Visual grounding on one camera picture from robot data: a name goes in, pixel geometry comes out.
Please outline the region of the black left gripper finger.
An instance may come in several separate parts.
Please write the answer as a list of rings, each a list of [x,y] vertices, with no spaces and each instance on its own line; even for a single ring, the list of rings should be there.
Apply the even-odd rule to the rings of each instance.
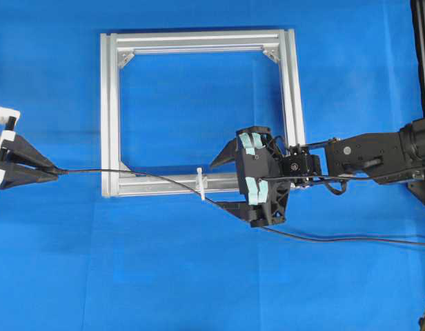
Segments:
[[[5,148],[8,151],[7,160],[13,163],[39,170],[58,170],[53,162],[18,134],[15,135],[13,141],[5,140]]]
[[[6,190],[21,185],[47,183],[57,181],[58,176],[24,165],[0,161],[0,170],[5,172],[0,190]]]

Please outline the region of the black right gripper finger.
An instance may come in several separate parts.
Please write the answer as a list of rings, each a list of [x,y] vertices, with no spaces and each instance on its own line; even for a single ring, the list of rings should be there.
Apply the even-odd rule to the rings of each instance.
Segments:
[[[228,212],[238,219],[241,219],[242,221],[250,221],[250,208],[249,205],[244,201],[216,201],[215,204],[222,210]]]
[[[237,140],[230,140],[223,150],[215,157],[215,159],[210,164],[210,168],[218,168],[226,163],[231,163],[235,161],[235,155],[237,153]]]

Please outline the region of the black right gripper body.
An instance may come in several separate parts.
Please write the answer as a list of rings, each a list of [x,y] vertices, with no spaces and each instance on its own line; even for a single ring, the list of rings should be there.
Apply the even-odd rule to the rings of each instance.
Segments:
[[[236,132],[235,165],[239,191],[250,208],[252,228],[277,225],[286,220],[286,204],[294,185],[306,185],[311,177],[286,177],[281,160],[292,154],[311,154],[306,146],[294,146],[284,154],[270,128],[253,126]]]

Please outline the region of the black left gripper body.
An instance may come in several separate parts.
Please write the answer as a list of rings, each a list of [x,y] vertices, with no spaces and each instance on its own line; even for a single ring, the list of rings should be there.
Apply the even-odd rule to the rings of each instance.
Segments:
[[[16,126],[20,117],[20,112],[12,108],[5,108],[0,106],[0,125],[4,126],[4,130],[0,133],[0,161],[6,155],[7,147],[4,143],[13,142],[16,137],[14,127]],[[0,185],[3,183],[6,171],[0,169]]]

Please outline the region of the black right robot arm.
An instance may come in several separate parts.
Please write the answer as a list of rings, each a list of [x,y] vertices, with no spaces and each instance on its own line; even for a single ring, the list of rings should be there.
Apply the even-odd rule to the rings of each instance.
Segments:
[[[285,222],[291,188],[324,185],[341,195],[358,173],[379,185],[406,183],[425,205],[425,118],[397,132],[297,144],[284,151],[270,128],[244,128],[210,165],[218,168],[227,163],[235,164],[239,192],[245,199],[218,205],[253,228]]]

